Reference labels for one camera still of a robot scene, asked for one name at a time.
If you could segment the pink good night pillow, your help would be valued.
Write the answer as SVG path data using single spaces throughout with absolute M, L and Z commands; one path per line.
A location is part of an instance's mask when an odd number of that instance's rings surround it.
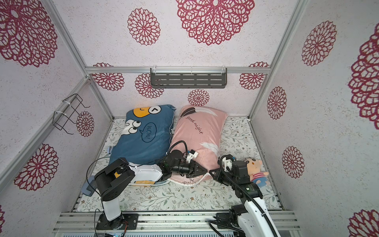
M 222 129 L 228 114 L 208 107 L 186 105 L 179 115 L 171 144 L 185 141 L 189 151 L 198 153 L 194 160 L 199 165 L 207 171 L 217 169 Z

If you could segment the blue cartoon pillow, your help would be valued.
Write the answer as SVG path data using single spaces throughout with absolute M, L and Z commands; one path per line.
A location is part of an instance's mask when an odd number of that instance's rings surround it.
M 170 148 L 175 111 L 172 105 L 159 105 L 127 112 L 107 168 L 116 169 L 117 173 L 122 168 L 130 168 L 135 173 L 133 183 L 167 183 L 171 173 L 161 163 Z

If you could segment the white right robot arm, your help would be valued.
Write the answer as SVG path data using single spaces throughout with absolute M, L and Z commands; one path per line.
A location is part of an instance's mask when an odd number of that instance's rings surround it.
M 268 184 L 268 175 L 262 171 L 261 160 L 246 158 L 238 161 L 232 155 L 219 158 L 219 168 L 211 170 L 213 179 L 223 185 L 230 186 L 241 204 L 230 209 L 230 224 L 219 221 L 209 221 L 212 225 L 227 228 L 244 234 L 246 237 L 279 237 L 260 188 Z

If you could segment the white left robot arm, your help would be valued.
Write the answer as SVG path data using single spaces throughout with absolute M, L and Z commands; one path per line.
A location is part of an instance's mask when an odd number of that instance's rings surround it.
M 121 219 L 118 197 L 129 184 L 138 181 L 161 182 L 174 174 L 186 178 L 205 178 L 209 172 L 179 150 L 169 152 L 154 165 L 133 165 L 126 158 L 118 158 L 109 164 L 94 176 L 106 221 Z

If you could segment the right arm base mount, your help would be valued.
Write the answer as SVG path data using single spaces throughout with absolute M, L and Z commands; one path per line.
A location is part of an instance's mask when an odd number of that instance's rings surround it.
M 219 229 L 226 229 L 227 227 L 239 229 L 239 225 L 237 223 L 237 216 L 231 212 L 218 212 L 216 213 L 214 218 Z

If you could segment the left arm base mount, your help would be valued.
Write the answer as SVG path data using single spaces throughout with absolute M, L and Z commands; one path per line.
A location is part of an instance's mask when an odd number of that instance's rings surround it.
M 109 221 L 102 213 L 96 224 L 95 230 L 135 230 L 138 223 L 139 214 L 122 213 L 115 220 Z

